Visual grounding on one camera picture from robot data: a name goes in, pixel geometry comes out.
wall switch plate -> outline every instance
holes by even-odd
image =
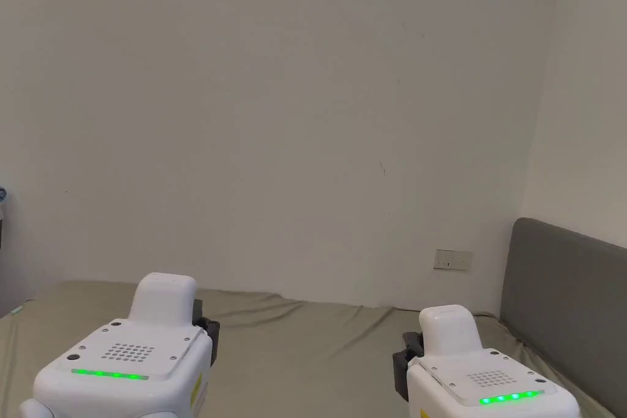
[[[434,269],[458,269],[467,271],[472,263],[472,252],[436,250]]]

bed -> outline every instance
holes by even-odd
[[[529,226],[524,221],[522,226],[527,233]],[[552,350],[543,348],[542,339],[535,345],[538,338],[530,335],[528,318],[516,311],[511,291],[520,293],[511,286],[512,276],[520,276],[519,266],[527,263],[521,254],[527,240],[521,241],[520,230],[518,221],[501,312],[505,323],[520,332],[514,336],[503,321],[478,313],[481,340],[567,387],[584,417],[612,417],[592,397],[600,397],[596,389],[584,392],[552,366],[558,364],[552,361]],[[0,319],[0,418],[18,416],[36,373],[49,361],[110,319],[125,317],[134,290],[135,285],[124,283],[61,283],[19,313]],[[201,289],[197,296],[203,299],[205,315],[222,325],[201,418],[408,418],[407,403],[394,391],[391,355],[400,349],[402,333],[418,328],[418,312],[317,304],[264,293]],[[584,328],[583,317],[577,327]],[[560,370],[577,377],[568,367]],[[611,404],[617,410],[622,406]]]

white wall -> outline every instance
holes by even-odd
[[[163,270],[497,311],[553,6],[0,0],[0,305]]]
[[[627,246],[627,1],[558,0],[523,214]]]

wall socket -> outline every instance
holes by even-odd
[[[458,269],[467,271],[472,263],[472,252],[436,250],[434,269]]]

white plastic casing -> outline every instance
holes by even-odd
[[[475,320],[462,306],[428,308],[419,320],[424,357],[414,358],[408,368],[411,418],[579,416],[567,390],[500,351],[483,348]],[[534,396],[525,397],[524,392]],[[513,394],[520,398],[481,403],[487,397]]]
[[[192,278],[148,275],[128,319],[102,325],[37,374],[23,418],[195,417],[207,392],[213,345],[191,323],[194,294]],[[79,358],[70,360],[72,355]]]

